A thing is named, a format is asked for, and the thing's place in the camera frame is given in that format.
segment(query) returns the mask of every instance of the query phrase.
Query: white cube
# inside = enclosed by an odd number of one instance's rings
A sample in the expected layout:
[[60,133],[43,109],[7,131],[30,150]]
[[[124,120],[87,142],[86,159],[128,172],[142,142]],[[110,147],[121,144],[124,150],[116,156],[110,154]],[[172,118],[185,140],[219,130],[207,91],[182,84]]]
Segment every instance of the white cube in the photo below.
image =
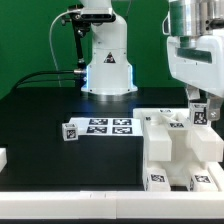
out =
[[62,124],[62,134],[65,141],[78,140],[78,126],[76,124]]
[[206,118],[206,104],[191,103],[190,104],[190,121],[193,125],[210,126],[211,122]]
[[146,191],[171,191],[166,171],[156,167],[147,169],[144,188]]
[[207,170],[192,172],[187,188],[189,191],[195,192],[218,191],[215,182]]

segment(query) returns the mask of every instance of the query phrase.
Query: white block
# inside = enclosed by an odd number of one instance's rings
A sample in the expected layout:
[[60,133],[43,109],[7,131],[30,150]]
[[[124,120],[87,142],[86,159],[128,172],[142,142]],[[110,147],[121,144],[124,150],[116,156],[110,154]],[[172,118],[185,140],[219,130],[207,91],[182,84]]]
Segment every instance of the white block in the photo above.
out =
[[3,170],[6,164],[7,164],[6,149],[0,148],[0,172]]
[[78,140],[78,126],[76,124],[62,124],[62,135],[64,141]]
[[218,191],[218,188],[207,170],[191,165],[186,170],[187,189],[195,192]]
[[191,124],[196,126],[211,126],[211,122],[207,120],[204,103],[191,103],[190,104],[190,121]]
[[165,223],[164,219],[180,219],[180,223],[192,219],[217,220],[224,218],[223,208],[224,194],[219,192],[132,191],[118,192],[117,196],[118,219],[160,219],[161,223]]
[[191,147],[202,162],[221,162],[224,142],[210,127],[192,128]]
[[218,187],[219,191],[224,191],[224,172],[222,167],[217,162],[209,162],[208,171],[215,181],[216,186]]
[[116,192],[80,192],[80,219],[116,219]]
[[162,169],[162,165],[159,162],[146,162],[145,154],[143,155],[143,170],[142,170],[142,180],[143,180],[143,186],[146,190],[146,185],[148,184],[148,169],[150,168],[158,168]]
[[166,171],[161,168],[147,169],[146,191],[171,191]]
[[79,192],[1,192],[0,219],[78,219],[78,196]]
[[145,122],[144,141],[149,161],[171,161],[172,140],[164,125]]

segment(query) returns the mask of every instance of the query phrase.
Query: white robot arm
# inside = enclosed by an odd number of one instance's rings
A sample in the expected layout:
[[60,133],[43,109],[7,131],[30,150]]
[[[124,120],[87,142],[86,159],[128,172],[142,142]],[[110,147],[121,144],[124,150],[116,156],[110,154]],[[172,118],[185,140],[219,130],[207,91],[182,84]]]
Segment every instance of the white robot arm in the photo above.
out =
[[171,75],[188,84],[189,100],[208,93],[207,118],[220,117],[224,98],[224,1],[169,0],[166,22]]
[[127,24],[113,9],[111,0],[80,0],[83,8],[71,10],[78,58],[83,56],[80,37],[93,32],[92,60],[86,67],[82,93],[100,101],[119,101],[136,93],[132,66],[127,61]]

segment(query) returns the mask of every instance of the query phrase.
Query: black tabletop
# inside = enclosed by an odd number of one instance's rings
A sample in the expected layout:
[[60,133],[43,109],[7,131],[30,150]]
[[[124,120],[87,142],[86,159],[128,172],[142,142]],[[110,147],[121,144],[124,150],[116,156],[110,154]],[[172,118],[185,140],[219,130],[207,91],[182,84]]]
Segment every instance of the black tabletop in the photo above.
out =
[[[9,93],[0,100],[0,146],[7,148],[8,164],[0,173],[1,191],[26,191],[26,190],[75,190],[74,182],[70,180],[68,171],[61,169],[61,151],[65,146],[61,136],[61,124],[68,122],[71,117],[132,117],[134,108],[187,108],[187,100],[183,88],[140,88],[136,98],[121,102],[98,102],[88,100],[81,96],[79,88],[20,88]],[[224,136],[223,117],[213,124],[221,137]],[[30,162],[24,161],[24,155],[37,158]],[[63,159],[70,161],[75,156],[71,152],[63,155]],[[17,173],[11,173],[10,169],[21,170],[27,167],[43,166],[39,173],[55,184],[47,184],[43,179],[44,186],[35,181],[33,185],[26,186],[24,174],[23,182]],[[67,179],[57,179],[54,173],[61,173]],[[204,220],[203,223],[221,223],[220,220]],[[22,223],[183,223],[183,220],[77,220],[77,221],[23,221]]]

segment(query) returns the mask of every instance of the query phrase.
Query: green wall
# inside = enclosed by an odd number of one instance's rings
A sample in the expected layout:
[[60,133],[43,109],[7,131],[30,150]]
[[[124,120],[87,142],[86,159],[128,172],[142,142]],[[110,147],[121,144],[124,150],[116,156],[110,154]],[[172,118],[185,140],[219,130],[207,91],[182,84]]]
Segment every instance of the green wall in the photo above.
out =
[[[48,42],[54,18],[78,0],[1,0],[0,8],[0,98],[21,77],[36,71],[53,70]],[[125,16],[128,2],[114,1],[115,11]],[[177,87],[170,76],[166,37],[161,24],[167,0],[134,0],[128,18],[128,59],[135,67],[139,87]],[[60,69],[76,68],[71,25],[57,23],[53,43]],[[91,35],[83,40],[86,61],[91,59]]]

